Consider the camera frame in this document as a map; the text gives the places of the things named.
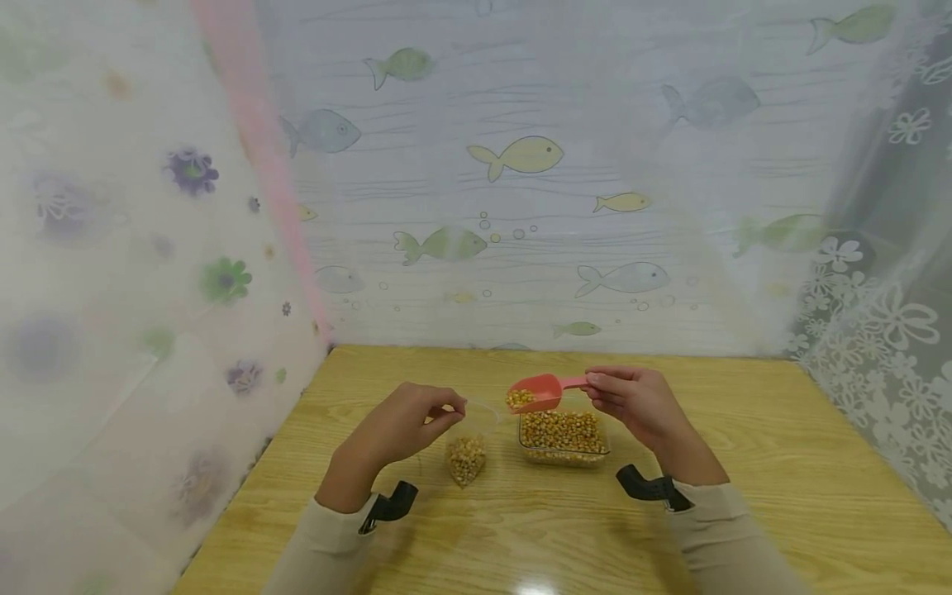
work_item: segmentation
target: fabric wall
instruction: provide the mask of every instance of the fabric wall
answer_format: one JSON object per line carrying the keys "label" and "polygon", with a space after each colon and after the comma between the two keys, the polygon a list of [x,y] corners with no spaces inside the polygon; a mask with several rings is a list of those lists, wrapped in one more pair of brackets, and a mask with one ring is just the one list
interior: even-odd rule
{"label": "fabric wall", "polygon": [[187,2],[0,46],[0,591],[165,592],[325,346]]}

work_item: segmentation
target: beige sleeve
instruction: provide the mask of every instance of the beige sleeve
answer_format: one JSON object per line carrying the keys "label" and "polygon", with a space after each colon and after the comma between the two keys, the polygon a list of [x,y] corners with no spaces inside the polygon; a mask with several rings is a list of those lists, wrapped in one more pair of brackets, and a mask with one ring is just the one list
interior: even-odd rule
{"label": "beige sleeve", "polygon": [[750,515],[731,484],[675,487],[694,507],[668,520],[704,595],[802,595],[808,589]]}
{"label": "beige sleeve", "polygon": [[341,514],[309,500],[262,595],[349,593],[373,538],[358,531],[376,501],[372,494],[360,511]]}

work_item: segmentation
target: fish print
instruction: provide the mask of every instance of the fish print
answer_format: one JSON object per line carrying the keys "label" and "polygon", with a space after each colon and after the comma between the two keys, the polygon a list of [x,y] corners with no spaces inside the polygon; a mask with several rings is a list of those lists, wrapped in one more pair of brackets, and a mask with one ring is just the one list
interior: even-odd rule
{"label": "fish print", "polygon": [[495,350],[504,350],[504,351],[531,351],[532,350],[521,343],[503,343],[502,345],[497,345],[496,347],[492,347],[491,349],[494,351]]}
{"label": "fish print", "polygon": [[364,288],[357,271],[347,267],[321,267],[314,271],[318,287],[328,293],[353,293]]}
{"label": "fish print", "polygon": [[506,147],[499,155],[477,145],[470,145],[466,150],[477,161],[489,164],[489,182],[498,180],[505,168],[519,173],[548,171],[557,166],[565,155],[555,141],[544,136],[524,136]]}
{"label": "fish print", "polygon": [[393,237],[397,241],[394,249],[407,253],[404,267],[414,264],[424,254],[453,263],[473,258],[486,249],[486,240],[467,229],[439,228],[422,245],[402,231],[397,231]]}
{"label": "fish print", "polygon": [[652,263],[629,263],[603,275],[595,267],[579,267],[579,276],[587,281],[575,292],[575,297],[588,295],[597,288],[608,288],[623,293],[641,293],[663,288],[671,282],[664,269]]}
{"label": "fish print", "polygon": [[871,44],[889,34],[896,8],[886,4],[874,4],[857,10],[842,21],[832,19],[812,19],[813,43],[806,55],[820,51],[831,39],[839,39],[847,44]]}
{"label": "fish print", "polygon": [[756,244],[763,244],[778,252],[809,252],[820,245],[825,234],[826,228],[820,215],[790,215],[764,228],[758,226],[754,219],[744,217],[741,228],[735,234],[738,246],[733,256],[744,256]]}
{"label": "fish print", "polygon": [[576,337],[587,337],[602,332],[602,328],[586,322],[571,323],[569,325],[552,325],[552,338],[558,339],[564,334]]}
{"label": "fish print", "polygon": [[699,130],[720,129],[761,106],[761,99],[754,89],[737,76],[721,76],[707,81],[686,102],[670,85],[663,85],[662,93],[671,109],[668,130],[682,118]]}
{"label": "fish print", "polygon": [[297,154],[298,145],[319,153],[339,153],[360,139],[360,131],[347,118],[332,109],[313,109],[294,127],[285,118],[281,128],[290,141],[290,156]]}
{"label": "fish print", "polygon": [[444,293],[443,299],[457,304],[472,304],[476,301],[476,296],[468,291],[459,291],[457,293]]}
{"label": "fish print", "polygon": [[298,205],[298,220],[299,221],[310,221],[311,219],[316,219],[317,213],[313,210],[305,207],[304,205]]}
{"label": "fish print", "polygon": [[364,64],[373,72],[373,90],[379,90],[388,76],[407,82],[422,81],[433,72],[436,61],[423,50],[403,48],[394,51],[387,60],[368,58]]}
{"label": "fish print", "polygon": [[596,196],[595,210],[597,213],[602,208],[608,208],[620,213],[629,213],[651,206],[651,199],[638,192],[626,192],[624,194],[615,194],[614,196]]}

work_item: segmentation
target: plastic scoop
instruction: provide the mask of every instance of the plastic scoop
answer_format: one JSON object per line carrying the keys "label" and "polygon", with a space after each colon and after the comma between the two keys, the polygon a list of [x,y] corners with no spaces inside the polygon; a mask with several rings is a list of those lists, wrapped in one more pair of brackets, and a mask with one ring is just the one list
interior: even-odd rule
{"label": "plastic scoop", "polygon": [[512,390],[528,390],[532,393],[534,400],[531,403],[517,408],[511,408],[510,411],[517,414],[533,413],[535,411],[547,411],[559,406],[562,401],[562,391],[566,388],[587,387],[588,381],[585,376],[576,376],[574,378],[559,378],[555,374],[542,374],[541,376],[532,376],[524,378],[509,388]]}

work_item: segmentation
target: blue fish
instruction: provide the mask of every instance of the blue fish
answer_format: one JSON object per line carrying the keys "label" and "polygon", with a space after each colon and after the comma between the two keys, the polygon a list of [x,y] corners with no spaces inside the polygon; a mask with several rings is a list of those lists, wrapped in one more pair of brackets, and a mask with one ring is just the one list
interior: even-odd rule
{"label": "blue fish", "polygon": [[294,127],[285,118],[281,128],[290,140],[290,156],[297,154],[298,145],[319,153],[339,153],[360,138],[360,131],[347,118],[331,109],[313,109],[305,114],[301,125]]}

